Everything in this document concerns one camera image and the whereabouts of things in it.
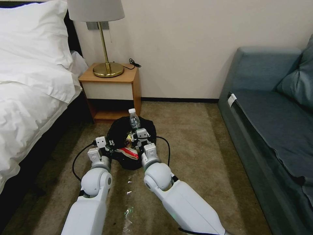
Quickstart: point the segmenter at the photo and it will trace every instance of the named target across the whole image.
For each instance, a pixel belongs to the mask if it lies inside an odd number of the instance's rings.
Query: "nightstand shelf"
[[[90,114],[95,123],[113,122],[128,116],[128,109],[141,111],[139,70],[125,68],[124,73],[113,78],[100,78],[93,74],[93,64],[80,78]]]

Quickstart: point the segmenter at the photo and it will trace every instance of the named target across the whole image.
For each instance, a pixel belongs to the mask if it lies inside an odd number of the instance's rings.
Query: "bed frame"
[[[34,2],[1,2],[0,8],[14,8],[21,5],[26,5]],[[78,41],[77,33],[74,28],[73,22],[70,20],[68,12],[64,18],[64,22],[68,32],[69,49],[77,51],[82,55],[82,50]],[[81,93],[64,111],[64,113],[55,121],[51,128],[45,132],[42,137],[36,142],[25,159],[19,164],[21,169],[18,175],[10,178],[0,194],[0,234],[5,226],[10,221],[12,215],[20,205],[26,192],[33,188],[38,194],[45,192],[34,186],[34,181],[45,164],[46,160],[50,157],[56,144],[64,134],[65,130],[70,123],[91,121],[88,116],[88,107],[86,101]]]

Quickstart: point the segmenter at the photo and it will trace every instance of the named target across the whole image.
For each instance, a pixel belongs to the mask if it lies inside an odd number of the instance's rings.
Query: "beige carpet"
[[[171,145],[171,170],[187,182],[218,213],[235,235],[271,234],[232,144],[216,104],[143,102],[141,116]],[[47,192],[29,191],[3,234],[60,234],[80,184],[72,175],[72,160],[80,149],[106,134],[110,125],[71,126],[37,177]],[[157,141],[158,155],[167,162],[167,145]],[[86,153],[76,169],[90,167]],[[113,186],[107,200],[103,234],[183,234],[162,203],[143,183],[143,170],[128,171],[112,163]]]

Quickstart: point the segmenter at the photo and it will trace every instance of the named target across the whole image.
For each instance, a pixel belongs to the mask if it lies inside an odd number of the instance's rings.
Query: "tag on sofa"
[[[236,99],[237,99],[237,97],[234,94],[230,95],[230,97],[227,100],[229,107],[232,106],[232,104],[235,102]]]

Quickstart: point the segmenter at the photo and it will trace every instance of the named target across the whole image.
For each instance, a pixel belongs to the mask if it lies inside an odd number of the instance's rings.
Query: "wall plate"
[[[86,22],[88,30],[98,30],[97,22]],[[107,21],[101,22],[101,26],[103,30],[109,29],[109,23]]]

